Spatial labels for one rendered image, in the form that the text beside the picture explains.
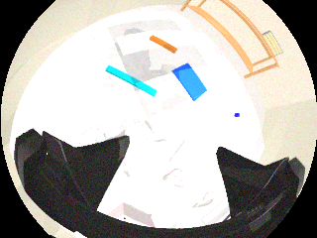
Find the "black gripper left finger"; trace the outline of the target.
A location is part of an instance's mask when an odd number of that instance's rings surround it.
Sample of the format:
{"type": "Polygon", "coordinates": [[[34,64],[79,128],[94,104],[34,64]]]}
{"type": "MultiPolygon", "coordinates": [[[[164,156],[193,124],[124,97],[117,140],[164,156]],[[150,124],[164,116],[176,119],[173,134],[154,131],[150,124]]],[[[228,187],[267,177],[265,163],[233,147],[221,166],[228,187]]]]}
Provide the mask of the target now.
{"type": "Polygon", "coordinates": [[[87,206],[98,210],[108,186],[126,158],[130,136],[118,136],[82,147],[72,147],[47,131],[43,131],[43,136],[48,154],[68,170],[87,206]]]}

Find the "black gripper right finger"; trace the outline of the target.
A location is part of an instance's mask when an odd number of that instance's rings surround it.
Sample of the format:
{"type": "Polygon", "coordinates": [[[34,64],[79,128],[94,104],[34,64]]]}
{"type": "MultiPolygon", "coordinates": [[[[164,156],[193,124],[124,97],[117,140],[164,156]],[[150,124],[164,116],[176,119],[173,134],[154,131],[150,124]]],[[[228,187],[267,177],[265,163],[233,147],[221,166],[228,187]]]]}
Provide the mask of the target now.
{"type": "Polygon", "coordinates": [[[274,174],[284,170],[289,162],[289,158],[284,158],[262,166],[221,146],[215,156],[229,201],[231,218],[246,213],[246,207],[258,198],[274,174]]]}

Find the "orange flat bar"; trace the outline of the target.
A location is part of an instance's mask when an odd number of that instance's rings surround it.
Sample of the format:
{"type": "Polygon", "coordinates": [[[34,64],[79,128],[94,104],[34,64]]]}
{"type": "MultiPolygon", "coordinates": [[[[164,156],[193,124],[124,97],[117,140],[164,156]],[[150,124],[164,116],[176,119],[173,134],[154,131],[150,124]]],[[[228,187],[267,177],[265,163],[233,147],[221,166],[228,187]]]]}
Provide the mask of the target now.
{"type": "Polygon", "coordinates": [[[159,44],[160,47],[166,48],[168,51],[172,52],[173,54],[177,52],[176,47],[172,47],[170,43],[166,43],[164,40],[159,39],[159,37],[151,36],[151,41],[154,41],[154,43],[159,44]]]}

